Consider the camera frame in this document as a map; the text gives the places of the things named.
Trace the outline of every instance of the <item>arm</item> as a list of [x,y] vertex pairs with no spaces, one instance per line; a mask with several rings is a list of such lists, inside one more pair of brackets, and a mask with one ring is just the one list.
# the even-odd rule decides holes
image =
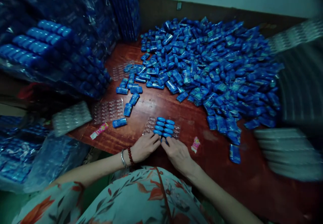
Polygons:
[[169,160],[174,167],[198,188],[198,190],[214,205],[226,222],[237,223],[262,223],[251,211],[228,194],[216,184],[202,169],[192,160],[187,147],[174,138],[165,138],[161,143]]
[[[160,145],[160,137],[153,132],[141,136],[138,141],[131,147],[131,155],[135,163],[145,160],[152,152],[154,152]],[[128,151],[123,152],[123,158],[128,166],[130,166],[130,159]],[[113,155],[108,158],[101,159],[96,162],[92,162],[83,166],[79,166],[58,177],[48,187],[53,187],[57,184],[63,184],[67,182],[81,182],[85,187],[90,186],[96,180],[101,177],[114,173],[120,169],[123,169],[123,163],[121,160],[121,153]]]

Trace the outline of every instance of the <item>small pink packet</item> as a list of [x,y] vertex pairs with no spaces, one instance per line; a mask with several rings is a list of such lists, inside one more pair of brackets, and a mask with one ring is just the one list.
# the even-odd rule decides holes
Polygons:
[[200,143],[199,139],[198,139],[198,138],[197,138],[197,136],[196,136],[196,137],[194,138],[193,145],[191,146],[192,151],[196,153],[200,144],[201,144],[201,143]]
[[98,135],[105,131],[105,129],[108,128],[108,126],[109,125],[107,123],[102,124],[98,130],[96,130],[90,135],[91,139],[94,140]]

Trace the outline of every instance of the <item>bracelet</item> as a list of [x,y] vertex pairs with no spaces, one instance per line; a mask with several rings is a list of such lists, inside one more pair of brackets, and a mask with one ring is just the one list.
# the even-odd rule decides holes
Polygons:
[[134,163],[134,161],[133,161],[133,159],[132,159],[132,156],[131,156],[130,146],[128,147],[128,153],[129,153],[130,163],[131,163],[131,165],[134,165],[135,163]]
[[122,149],[122,151],[121,151],[121,160],[122,160],[122,163],[123,163],[123,166],[125,167],[125,168],[128,168],[128,166],[127,166],[127,164],[125,163],[125,160],[124,160],[124,158],[123,158],[123,151],[124,151],[125,149]]

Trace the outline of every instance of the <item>person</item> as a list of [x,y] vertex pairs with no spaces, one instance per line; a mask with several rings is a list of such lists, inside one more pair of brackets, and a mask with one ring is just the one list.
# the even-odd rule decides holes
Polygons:
[[227,223],[261,223],[191,159],[182,142],[170,137],[161,141],[152,132],[141,136],[129,151],[60,176],[31,199],[12,223],[208,223],[210,219],[191,188],[160,167],[143,166],[113,181],[81,212],[85,188],[132,162],[140,163],[160,145],[174,167],[209,199]]

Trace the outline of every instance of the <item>floral dress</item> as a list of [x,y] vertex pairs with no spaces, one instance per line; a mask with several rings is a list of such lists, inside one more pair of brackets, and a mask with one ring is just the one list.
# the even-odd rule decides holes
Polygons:
[[84,212],[83,192],[79,182],[56,185],[31,199],[12,223],[208,223],[191,187],[159,167],[115,180]]

